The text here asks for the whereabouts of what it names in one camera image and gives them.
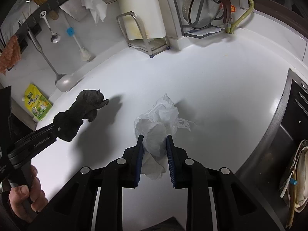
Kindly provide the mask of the left hand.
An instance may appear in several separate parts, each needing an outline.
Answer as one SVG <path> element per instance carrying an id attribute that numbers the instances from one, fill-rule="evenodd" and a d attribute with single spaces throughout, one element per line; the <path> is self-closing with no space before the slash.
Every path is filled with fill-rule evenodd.
<path id="1" fill-rule="evenodd" d="M 12 211 L 22 220 L 31 223 L 35 217 L 30 210 L 25 208 L 25 202 L 28 198 L 31 200 L 30 209 L 33 212 L 41 212 L 48 204 L 45 192 L 41 189 L 41 183 L 37 177 L 38 171 L 31 165 L 32 186 L 29 189 L 27 185 L 17 186 L 10 190 L 9 203 Z"/>

